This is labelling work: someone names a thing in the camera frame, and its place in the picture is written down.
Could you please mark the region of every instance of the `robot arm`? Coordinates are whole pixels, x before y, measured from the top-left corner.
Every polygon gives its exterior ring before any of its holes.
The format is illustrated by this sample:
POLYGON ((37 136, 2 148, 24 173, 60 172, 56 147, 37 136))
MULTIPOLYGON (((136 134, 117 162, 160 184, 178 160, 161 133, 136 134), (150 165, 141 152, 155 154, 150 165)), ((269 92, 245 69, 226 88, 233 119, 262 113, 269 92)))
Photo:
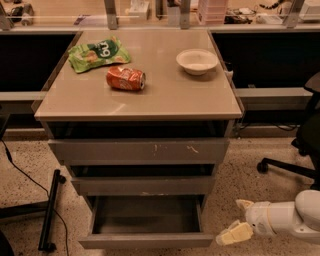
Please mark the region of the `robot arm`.
POLYGON ((294 202, 253 203, 237 200, 238 207, 245 211, 246 222, 238 222, 237 225, 234 222, 217 236, 216 241, 220 245, 227 245, 248 240, 253 233, 275 236, 286 232, 306 242, 320 244, 318 202, 320 202, 320 191, 315 190, 302 191, 294 202))

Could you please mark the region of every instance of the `drawer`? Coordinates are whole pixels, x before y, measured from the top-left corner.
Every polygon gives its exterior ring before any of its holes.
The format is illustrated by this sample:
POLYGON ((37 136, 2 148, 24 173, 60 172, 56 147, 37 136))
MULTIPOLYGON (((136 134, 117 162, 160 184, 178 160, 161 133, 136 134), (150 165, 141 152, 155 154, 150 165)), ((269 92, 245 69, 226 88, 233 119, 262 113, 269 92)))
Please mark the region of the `drawer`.
POLYGON ((207 247, 196 196, 97 197, 85 249, 207 247))
POLYGON ((226 138, 65 139, 49 145, 62 165, 219 164, 226 138))
POLYGON ((197 195, 210 193, 214 165, 72 167, 71 182, 82 196, 197 195))

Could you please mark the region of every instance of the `speckled floor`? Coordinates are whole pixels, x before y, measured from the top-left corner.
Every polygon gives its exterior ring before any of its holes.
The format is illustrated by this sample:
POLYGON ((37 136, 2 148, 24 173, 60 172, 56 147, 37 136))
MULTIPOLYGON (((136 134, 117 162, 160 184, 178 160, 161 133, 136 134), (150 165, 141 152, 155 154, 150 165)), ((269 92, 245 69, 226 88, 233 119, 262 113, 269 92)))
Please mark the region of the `speckled floor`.
MULTIPOLYGON (((68 227, 68 248, 72 256, 199 256, 199 255, 319 255, 320 246, 311 245, 286 235, 274 238, 254 236, 251 240, 221 247, 212 242, 208 248, 197 249, 154 249, 154 250, 84 250, 77 242, 86 236, 91 213, 85 201, 77 195, 70 183, 70 176, 60 166, 50 151, 46 140, 12 140, 4 137, 13 160, 21 169, 47 189, 51 186, 54 169, 59 168, 67 182, 59 188, 57 211, 68 227)), ((278 158, 288 162, 311 166, 308 158, 300 157, 290 146, 291 138, 231 139, 225 161, 216 174, 215 187, 203 212, 204 230, 217 235, 234 220, 243 220, 242 212, 235 200, 244 198, 252 201, 288 201, 310 185, 310 180, 272 169, 261 175, 256 165, 264 157, 278 158)), ((46 193, 25 176, 21 175, 7 160, 4 147, 0 144, 0 207, 46 200, 46 193)), ((38 252, 38 241, 42 218, 26 218, 19 222, 0 224, 0 229, 10 241, 15 255, 46 255, 38 252)), ((67 255, 65 229, 55 218, 51 241, 57 249, 49 255, 67 255)))

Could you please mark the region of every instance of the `snack bag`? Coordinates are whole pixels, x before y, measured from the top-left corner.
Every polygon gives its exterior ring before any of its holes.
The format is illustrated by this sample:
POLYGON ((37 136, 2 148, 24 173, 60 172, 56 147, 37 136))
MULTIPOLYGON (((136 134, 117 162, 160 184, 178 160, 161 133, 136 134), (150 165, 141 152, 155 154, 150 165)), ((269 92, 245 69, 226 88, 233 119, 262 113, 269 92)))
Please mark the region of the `snack bag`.
POLYGON ((81 44, 69 50, 69 62, 77 73, 112 63, 130 62, 128 51, 112 36, 97 44, 81 44))

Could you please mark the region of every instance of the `cabinet top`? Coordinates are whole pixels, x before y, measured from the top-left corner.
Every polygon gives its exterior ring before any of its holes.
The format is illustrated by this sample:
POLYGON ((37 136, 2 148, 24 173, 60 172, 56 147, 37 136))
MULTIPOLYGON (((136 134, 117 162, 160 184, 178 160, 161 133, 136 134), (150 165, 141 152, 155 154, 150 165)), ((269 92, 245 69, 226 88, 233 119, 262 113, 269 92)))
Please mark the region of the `cabinet top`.
POLYGON ((141 70, 146 84, 138 92, 108 86, 108 66, 77 74, 66 61, 35 113, 40 121, 234 119, 242 115, 221 64, 201 76, 176 62, 183 50, 215 50, 207 30, 87 30, 77 44, 115 35, 131 55, 121 64, 141 70))

